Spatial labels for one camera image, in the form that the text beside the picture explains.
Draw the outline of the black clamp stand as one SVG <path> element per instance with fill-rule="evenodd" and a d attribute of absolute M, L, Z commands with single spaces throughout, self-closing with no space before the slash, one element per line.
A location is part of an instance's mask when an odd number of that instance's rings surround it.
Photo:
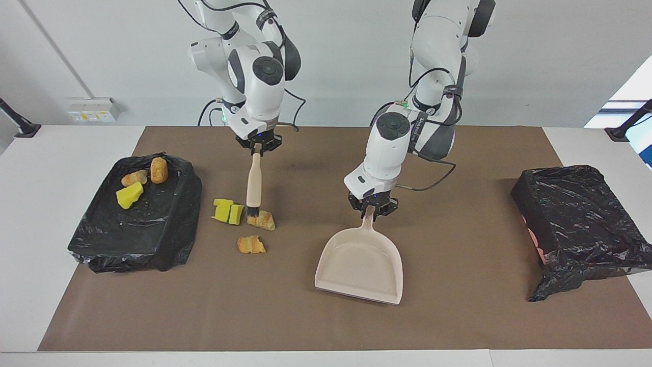
<path fill-rule="evenodd" d="M 39 123 L 32 123 L 18 112 L 14 111 L 7 102 L 0 98 L 0 111 L 2 111 L 18 128 L 15 134 L 17 139 L 30 139 L 34 137 L 42 127 Z"/>
<path fill-rule="evenodd" d="M 637 111 L 635 111 L 623 124 L 615 128 L 604 128 L 605 133 L 613 142 L 629 143 L 626 134 L 629 128 L 640 123 L 645 116 L 652 118 L 652 98 L 646 101 Z"/>

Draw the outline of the brown bread roll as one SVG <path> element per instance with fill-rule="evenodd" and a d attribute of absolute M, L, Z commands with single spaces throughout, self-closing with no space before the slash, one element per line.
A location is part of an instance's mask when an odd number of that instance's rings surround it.
<path fill-rule="evenodd" d="M 169 177 L 168 163 L 165 158 L 156 156 L 150 165 L 150 180 L 154 184 L 162 184 L 167 181 Z"/>

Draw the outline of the white wall power socket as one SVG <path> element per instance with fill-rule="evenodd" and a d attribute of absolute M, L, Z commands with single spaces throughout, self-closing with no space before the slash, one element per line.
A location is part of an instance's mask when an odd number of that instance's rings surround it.
<path fill-rule="evenodd" d="M 68 98 L 68 116 L 75 123 L 114 123 L 121 116 L 121 109 L 113 98 Z"/>

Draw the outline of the black bag lined pink bin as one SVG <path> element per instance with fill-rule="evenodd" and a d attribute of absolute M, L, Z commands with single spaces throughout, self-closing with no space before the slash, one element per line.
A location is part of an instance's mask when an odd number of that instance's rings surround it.
<path fill-rule="evenodd" d="M 652 270 L 652 244 L 595 167 L 524 170 L 511 196 L 542 269 L 530 302 L 585 281 Z"/>

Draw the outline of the beige hand brush black bristles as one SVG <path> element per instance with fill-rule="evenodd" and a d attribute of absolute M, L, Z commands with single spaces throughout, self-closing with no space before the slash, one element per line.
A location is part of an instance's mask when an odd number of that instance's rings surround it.
<path fill-rule="evenodd" d="M 262 170 L 261 153 L 252 154 L 251 169 L 248 174 L 247 195 L 246 195 L 246 218 L 247 221 L 256 219 L 259 216 L 259 209 L 262 202 Z"/>

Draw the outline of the brown table mat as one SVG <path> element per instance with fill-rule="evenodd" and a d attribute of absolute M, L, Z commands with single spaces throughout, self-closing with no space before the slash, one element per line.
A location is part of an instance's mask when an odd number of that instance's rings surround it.
<path fill-rule="evenodd" d="M 523 170 L 560 165 L 542 128 L 459 127 L 458 167 L 423 193 L 397 190 L 375 229 L 398 246 L 398 306 L 314 287 L 323 247 L 360 214 L 344 176 L 367 128 L 282 128 L 263 159 L 263 209 L 276 230 L 211 218 L 215 198 L 242 202 L 249 154 L 221 127 L 148 127 L 135 155 L 166 152 L 202 179 L 196 243 L 167 272 L 95 274 L 79 265 L 40 351 L 365 349 L 647 349 L 652 320 L 626 277 L 528 302 L 539 256 L 510 192 Z M 266 253 L 237 240 L 259 235 Z"/>

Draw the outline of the beige plastic dustpan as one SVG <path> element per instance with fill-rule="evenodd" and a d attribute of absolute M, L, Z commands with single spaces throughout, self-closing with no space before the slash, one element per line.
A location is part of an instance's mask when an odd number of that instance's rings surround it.
<path fill-rule="evenodd" d="M 324 246 L 314 277 L 322 291 L 397 306 L 403 292 L 400 252 L 373 228 L 368 206 L 360 227 L 334 234 Z"/>

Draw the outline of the striped croissant piece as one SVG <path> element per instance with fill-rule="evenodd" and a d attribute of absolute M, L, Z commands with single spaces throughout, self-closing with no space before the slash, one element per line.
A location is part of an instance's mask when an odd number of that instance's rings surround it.
<path fill-rule="evenodd" d="M 263 241 L 259 235 L 248 235 L 247 237 L 240 237 L 237 240 L 237 247 L 240 253 L 243 254 L 256 254 L 266 253 Z"/>
<path fill-rule="evenodd" d="M 252 227 L 262 228 L 268 231 L 274 231 L 276 229 L 275 221 L 273 215 L 268 211 L 263 211 L 262 209 L 253 210 L 253 207 L 247 209 L 247 224 Z"/>

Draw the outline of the large yellow sponge chunk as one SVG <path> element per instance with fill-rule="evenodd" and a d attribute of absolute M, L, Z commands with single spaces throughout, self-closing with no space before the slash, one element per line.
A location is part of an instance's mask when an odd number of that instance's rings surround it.
<path fill-rule="evenodd" d="M 140 199 L 144 192 L 144 186 L 141 182 L 137 181 L 116 192 L 117 204 L 122 209 L 129 209 L 132 205 Z"/>

